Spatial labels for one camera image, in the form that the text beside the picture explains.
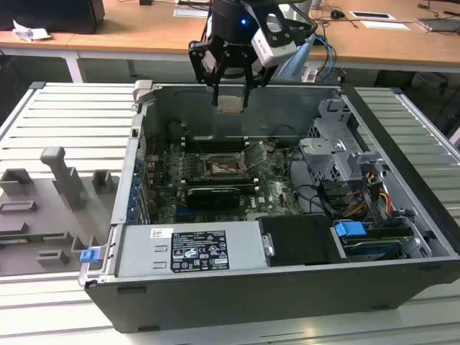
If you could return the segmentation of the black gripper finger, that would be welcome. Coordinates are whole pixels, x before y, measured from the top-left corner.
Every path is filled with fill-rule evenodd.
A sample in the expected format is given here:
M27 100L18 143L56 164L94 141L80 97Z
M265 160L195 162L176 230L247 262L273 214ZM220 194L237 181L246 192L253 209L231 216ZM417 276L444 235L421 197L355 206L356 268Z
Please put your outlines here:
M255 53L242 53L241 64L244 72L242 106L245 109L248 107L251 91L266 86L270 81L270 69L263 66Z
M206 53L214 58L215 64L211 72L207 71L203 61ZM207 42L191 41L188 46L188 55L193 66L196 81L200 84L213 88L213 98L211 104L218 106L219 83L226 70L226 53L221 49L216 49Z

